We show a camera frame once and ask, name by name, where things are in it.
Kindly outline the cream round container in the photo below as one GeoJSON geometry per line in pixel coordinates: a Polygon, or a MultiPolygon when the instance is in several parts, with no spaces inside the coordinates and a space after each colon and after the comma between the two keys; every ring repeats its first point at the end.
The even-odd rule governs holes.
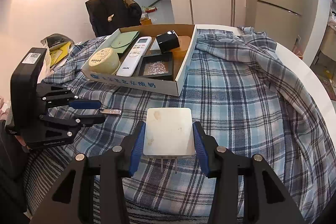
{"type": "Polygon", "coordinates": [[[120,59],[113,48],[107,47],[90,57],[88,67],[91,72],[113,75],[120,67],[120,59]]]}

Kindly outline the white AUX remote control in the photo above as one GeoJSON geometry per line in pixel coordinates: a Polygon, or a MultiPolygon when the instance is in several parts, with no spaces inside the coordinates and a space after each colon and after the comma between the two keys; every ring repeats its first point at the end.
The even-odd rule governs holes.
{"type": "Polygon", "coordinates": [[[139,64],[141,57],[143,57],[143,55],[147,52],[151,42],[152,38],[150,36],[139,38],[127,54],[116,75],[131,77],[139,64]]]}

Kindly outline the green leather pouch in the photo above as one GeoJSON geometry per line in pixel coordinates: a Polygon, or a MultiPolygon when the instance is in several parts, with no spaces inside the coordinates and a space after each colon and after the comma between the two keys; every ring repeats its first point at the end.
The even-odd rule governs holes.
{"type": "Polygon", "coordinates": [[[138,36],[139,31],[122,32],[112,41],[110,46],[117,54],[123,54],[138,36]]]}

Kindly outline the black square display frame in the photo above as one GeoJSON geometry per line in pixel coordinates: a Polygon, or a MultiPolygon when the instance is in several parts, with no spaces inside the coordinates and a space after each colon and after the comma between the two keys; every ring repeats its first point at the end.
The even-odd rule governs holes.
{"type": "Polygon", "coordinates": [[[135,76],[147,79],[174,80],[174,60],[171,52],[141,57],[135,76]]]}

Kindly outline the white square power adapter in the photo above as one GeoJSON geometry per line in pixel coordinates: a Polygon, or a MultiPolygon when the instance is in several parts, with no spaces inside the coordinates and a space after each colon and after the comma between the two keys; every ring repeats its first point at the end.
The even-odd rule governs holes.
{"type": "Polygon", "coordinates": [[[191,109],[186,107],[157,107],[147,110],[143,155],[161,161],[174,161],[195,155],[191,109]]]}

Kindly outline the black cube charger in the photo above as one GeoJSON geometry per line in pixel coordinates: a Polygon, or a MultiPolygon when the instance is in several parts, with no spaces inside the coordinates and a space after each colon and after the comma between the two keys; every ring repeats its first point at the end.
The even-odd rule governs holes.
{"type": "Polygon", "coordinates": [[[156,41],[162,53],[180,47],[178,36],[174,30],[156,36],[156,41]]]}

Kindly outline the orange translucent plastic box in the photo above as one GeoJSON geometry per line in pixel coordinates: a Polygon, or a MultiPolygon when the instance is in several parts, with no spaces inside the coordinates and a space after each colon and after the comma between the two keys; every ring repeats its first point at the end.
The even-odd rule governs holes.
{"type": "Polygon", "coordinates": [[[187,50],[189,49],[189,45],[191,42],[191,38],[189,36],[179,36],[178,37],[179,47],[171,50],[174,58],[184,59],[187,50]]]}

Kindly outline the grey card booklet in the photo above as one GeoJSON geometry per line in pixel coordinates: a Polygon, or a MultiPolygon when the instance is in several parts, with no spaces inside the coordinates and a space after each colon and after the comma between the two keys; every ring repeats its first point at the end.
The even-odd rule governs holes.
{"type": "Polygon", "coordinates": [[[154,42],[152,43],[150,50],[151,51],[160,51],[161,50],[159,45],[158,45],[157,39],[155,39],[154,42]]]}

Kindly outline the white plastic bag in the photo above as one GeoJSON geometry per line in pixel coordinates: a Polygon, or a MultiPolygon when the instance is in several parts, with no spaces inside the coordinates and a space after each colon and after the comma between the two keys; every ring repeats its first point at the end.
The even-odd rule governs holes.
{"type": "Polygon", "coordinates": [[[50,56],[50,51],[47,50],[44,61],[43,61],[42,69],[38,76],[38,83],[41,83],[42,80],[44,80],[46,77],[54,73],[54,71],[50,69],[50,65],[51,65],[51,56],[50,56]]]}

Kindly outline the grey striped towel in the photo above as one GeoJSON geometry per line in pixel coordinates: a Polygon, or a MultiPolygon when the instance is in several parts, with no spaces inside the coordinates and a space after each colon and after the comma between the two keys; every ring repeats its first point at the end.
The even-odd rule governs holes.
{"type": "Polygon", "coordinates": [[[171,160],[141,159],[134,174],[123,153],[87,156],[62,147],[29,157],[24,190],[36,223],[208,223],[216,181],[196,157],[178,168],[171,160]]]}

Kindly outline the yellow packaging box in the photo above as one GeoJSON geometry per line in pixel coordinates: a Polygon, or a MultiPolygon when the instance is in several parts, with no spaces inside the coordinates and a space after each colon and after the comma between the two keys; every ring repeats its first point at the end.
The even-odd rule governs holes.
{"type": "Polygon", "coordinates": [[[70,49],[72,47],[72,42],[63,42],[56,46],[50,48],[50,57],[51,57],[51,65],[53,67],[57,65],[60,61],[62,61],[66,56],[68,56],[70,49]]]}

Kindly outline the silver nail clipper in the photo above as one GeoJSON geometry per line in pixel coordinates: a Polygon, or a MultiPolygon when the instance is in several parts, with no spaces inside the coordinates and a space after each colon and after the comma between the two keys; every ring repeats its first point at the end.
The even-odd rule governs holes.
{"type": "Polygon", "coordinates": [[[118,109],[100,109],[99,113],[103,115],[121,115],[122,111],[118,109]]]}

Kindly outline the grey pouch bag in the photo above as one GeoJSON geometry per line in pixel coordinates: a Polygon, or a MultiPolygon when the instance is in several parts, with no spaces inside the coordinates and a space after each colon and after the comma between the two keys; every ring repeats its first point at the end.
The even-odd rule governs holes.
{"type": "Polygon", "coordinates": [[[62,34],[52,34],[41,40],[41,44],[43,46],[47,45],[49,49],[54,47],[61,47],[68,42],[71,42],[72,44],[74,43],[72,39],[62,34]]]}

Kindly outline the chair with black jacket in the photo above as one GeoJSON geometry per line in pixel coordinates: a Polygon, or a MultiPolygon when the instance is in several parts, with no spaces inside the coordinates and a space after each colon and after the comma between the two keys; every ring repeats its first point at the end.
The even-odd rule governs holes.
{"type": "Polygon", "coordinates": [[[85,6],[95,36],[107,36],[124,27],[139,26],[140,5],[134,0],[89,0],[85,6]]]}

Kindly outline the shallow cardboard box tray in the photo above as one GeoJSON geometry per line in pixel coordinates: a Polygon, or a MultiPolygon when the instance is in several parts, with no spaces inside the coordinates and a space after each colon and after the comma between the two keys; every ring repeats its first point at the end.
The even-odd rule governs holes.
{"type": "Polygon", "coordinates": [[[126,88],[180,96],[190,66],[197,38],[197,28],[190,24],[159,24],[117,29],[102,39],[81,67],[92,81],[126,88]],[[124,53],[109,55],[112,44],[123,33],[137,36],[124,53]],[[166,53],[153,49],[158,35],[175,33],[179,47],[166,53]]]}

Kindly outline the cardboard box on floor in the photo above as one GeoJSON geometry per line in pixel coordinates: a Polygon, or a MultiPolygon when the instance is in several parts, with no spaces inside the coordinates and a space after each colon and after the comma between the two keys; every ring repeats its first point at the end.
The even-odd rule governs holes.
{"type": "Polygon", "coordinates": [[[142,18],[140,20],[141,25],[146,26],[146,25],[152,25],[152,21],[150,18],[142,18]]]}

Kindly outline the blue plaid cloth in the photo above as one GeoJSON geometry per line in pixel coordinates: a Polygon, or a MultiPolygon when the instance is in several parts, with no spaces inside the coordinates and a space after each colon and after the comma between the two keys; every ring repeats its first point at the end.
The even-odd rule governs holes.
{"type": "Polygon", "coordinates": [[[326,123],[302,82],[276,56],[276,43],[250,27],[242,31],[198,31],[179,97],[90,81],[80,69],[104,38],[74,46],[46,82],[121,114],[80,131],[71,145],[31,154],[25,174],[30,212],[75,155],[96,156],[120,144],[149,108],[187,107],[219,145],[236,155],[262,155],[305,222],[313,223],[335,193],[335,148],[326,123]]]}

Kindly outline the red handled broom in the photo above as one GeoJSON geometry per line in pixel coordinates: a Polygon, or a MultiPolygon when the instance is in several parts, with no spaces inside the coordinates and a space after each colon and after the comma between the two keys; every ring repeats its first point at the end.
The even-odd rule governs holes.
{"type": "Polygon", "coordinates": [[[236,15],[236,0],[231,0],[231,16],[230,16],[230,26],[235,26],[235,15],[236,15]]]}

